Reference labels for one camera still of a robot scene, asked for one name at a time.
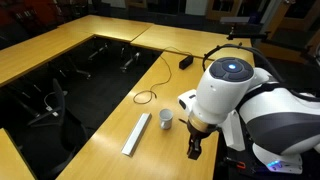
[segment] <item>wooden table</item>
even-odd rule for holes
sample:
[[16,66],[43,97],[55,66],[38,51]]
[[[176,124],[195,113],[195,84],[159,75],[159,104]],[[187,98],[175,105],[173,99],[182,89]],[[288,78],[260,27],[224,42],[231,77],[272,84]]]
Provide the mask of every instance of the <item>wooden table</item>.
[[93,37],[55,29],[0,51],[0,87]]
[[[227,35],[224,34],[153,25],[133,40],[131,45],[182,54],[191,53],[195,57],[203,58],[205,53],[208,53],[217,45],[238,45],[240,42],[242,42],[243,46],[251,47],[250,39],[234,39],[229,41],[227,40]],[[252,66],[254,65],[253,56],[250,52],[233,48],[221,49],[210,56],[209,59],[214,60],[217,59],[217,57],[226,56],[236,56],[246,60]]]
[[0,179],[35,179],[4,129],[0,129],[0,147]]
[[[159,58],[140,79],[124,100],[100,126],[58,179],[212,179],[214,172],[218,133],[212,133],[202,141],[202,154],[198,160],[187,157],[189,132],[178,118],[187,120],[177,97],[195,89],[202,76],[201,60],[185,70],[178,62],[185,55],[164,52],[162,57],[170,65],[172,78],[169,83],[153,90],[157,99],[145,105],[135,104],[133,97],[148,90],[153,84],[164,82],[169,71]],[[142,94],[137,100],[147,100],[150,94]],[[169,108],[174,113],[172,128],[162,130],[159,111]],[[127,137],[142,113],[151,113],[146,131],[133,155],[121,153]]]
[[73,32],[92,33],[99,37],[117,41],[131,42],[150,26],[152,26],[152,23],[88,15],[63,24],[59,28],[65,28]]

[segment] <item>silver metal block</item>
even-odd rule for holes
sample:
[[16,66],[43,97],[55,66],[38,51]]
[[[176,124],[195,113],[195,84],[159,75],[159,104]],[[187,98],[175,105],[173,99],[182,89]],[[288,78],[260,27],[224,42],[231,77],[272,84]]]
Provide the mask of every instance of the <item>silver metal block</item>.
[[133,130],[130,133],[130,136],[128,137],[125,145],[122,148],[122,153],[132,157],[135,149],[137,148],[139,141],[148,125],[149,120],[151,119],[150,113],[143,113],[136,126],[133,128]]

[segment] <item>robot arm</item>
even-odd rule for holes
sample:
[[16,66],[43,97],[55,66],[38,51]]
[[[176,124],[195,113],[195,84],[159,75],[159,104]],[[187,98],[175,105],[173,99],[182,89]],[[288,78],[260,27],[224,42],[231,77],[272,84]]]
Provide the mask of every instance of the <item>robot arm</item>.
[[214,61],[197,90],[178,101],[189,117],[191,159],[201,154],[201,139],[219,128],[228,147],[244,150],[239,115],[254,141],[255,156],[270,171],[299,174],[299,154],[320,146],[320,102],[294,96],[267,71],[238,58]]

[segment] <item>black cable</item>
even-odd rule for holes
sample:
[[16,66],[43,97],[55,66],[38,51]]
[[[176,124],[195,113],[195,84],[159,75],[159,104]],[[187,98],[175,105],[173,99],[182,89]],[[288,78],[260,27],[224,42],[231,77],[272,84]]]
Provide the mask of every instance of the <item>black cable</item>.
[[310,96],[306,96],[306,95],[303,95],[303,94],[300,94],[298,92],[296,92],[295,90],[293,89],[290,89],[289,90],[291,92],[292,95],[300,98],[300,99],[303,99],[305,101],[310,101],[310,102],[320,102],[320,98],[318,97],[310,97]]
[[188,124],[186,120],[183,120],[183,119],[180,119],[180,118],[179,118],[178,120],[179,120],[180,122],[184,123],[184,124]]
[[163,51],[167,50],[167,49],[174,49],[178,52],[180,52],[181,54],[189,54],[190,56],[193,56],[190,52],[187,52],[187,51],[180,51],[179,49],[175,48],[175,47],[172,47],[172,46],[168,46],[166,48],[163,49]]
[[[152,97],[153,97],[152,95],[154,95],[154,97],[157,99],[157,94],[156,94],[152,89],[153,89],[154,87],[156,87],[156,86],[160,86],[160,85],[166,84],[166,83],[168,83],[168,82],[171,80],[171,77],[172,77],[171,68],[170,68],[169,64],[167,63],[166,59],[162,57],[162,55],[160,55],[160,58],[165,62],[165,64],[166,64],[167,67],[168,67],[168,70],[169,70],[169,77],[168,77],[168,79],[167,79],[166,81],[164,81],[164,82],[160,82],[160,83],[157,83],[157,84],[152,85],[149,90],[144,90],[144,91],[138,92],[138,93],[137,93],[136,95],[134,95],[134,97],[133,97],[133,102],[134,102],[134,103],[136,103],[136,104],[147,104],[147,103],[149,103],[149,102],[152,100]],[[150,93],[150,98],[149,98],[147,101],[145,101],[145,102],[138,102],[138,101],[136,100],[137,96],[139,96],[139,95],[141,95],[141,94],[143,94],[143,93]]]

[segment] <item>black office chair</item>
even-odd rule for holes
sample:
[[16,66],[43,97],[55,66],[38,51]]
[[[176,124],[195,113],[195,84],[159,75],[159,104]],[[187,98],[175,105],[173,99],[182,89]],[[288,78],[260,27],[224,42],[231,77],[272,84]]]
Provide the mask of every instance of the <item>black office chair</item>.
[[[14,40],[11,40],[11,38],[9,38],[9,36],[5,34],[5,32],[0,31],[0,50],[13,46],[16,43],[17,42]],[[35,88],[38,92],[40,93],[42,92],[39,86],[36,85],[32,80],[30,80],[26,75],[20,77],[15,82],[18,82],[18,81],[22,83],[22,86],[30,85],[33,88]],[[39,115],[39,113],[35,109],[27,105],[27,103],[24,102],[23,99],[21,98],[23,97],[23,98],[31,99],[31,96],[29,95],[29,93],[27,93],[24,89],[17,87],[14,84],[14,82],[2,87],[2,89],[4,92],[6,92],[6,94],[9,97],[12,98],[14,102],[19,104],[22,108],[24,108],[27,112],[29,112],[33,117],[37,117]]]
[[204,28],[204,23],[204,16],[189,15],[184,13],[179,13],[177,15],[177,27],[179,28],[202,31]]
[[[93,14],[98,16],[104,16],[104,17],[111,17],[111,5],[109,3],[103,3],[101,0],[93,0],[92,5],[94,7]],[[89,57],[88,60],[92,61],[93,58],[100,54],[105,53],[106,50],[108,50],[108,41],[104,43],[102,47],[97,47],[97,41],[102,38],[94,37],[93,39],[93,47],[95,49],[95,52],[93,52]]]
[[4,45],[2,48],[7,48],[31,38],[27,30],[16,21],[1,25],[0,36],[2,37],[0,42]]
[[56,79],[53,89],[58,106],[30,121],[25,132],[13,136],[39,179],[55,179],[88,140],[81,121],[66,109],[64,94]]
[[134,21],[152,22],[154,21],[147,8],[128,6],[128,19]]
[[56,20],[61,23],[67,23],[88,14],[87,1],[55,0],[48,4],[54,12]]
[[38,18],[37,12],[31,7],[23,7],[22,9],[11,11],[9,14],[32,37],[49,30]]

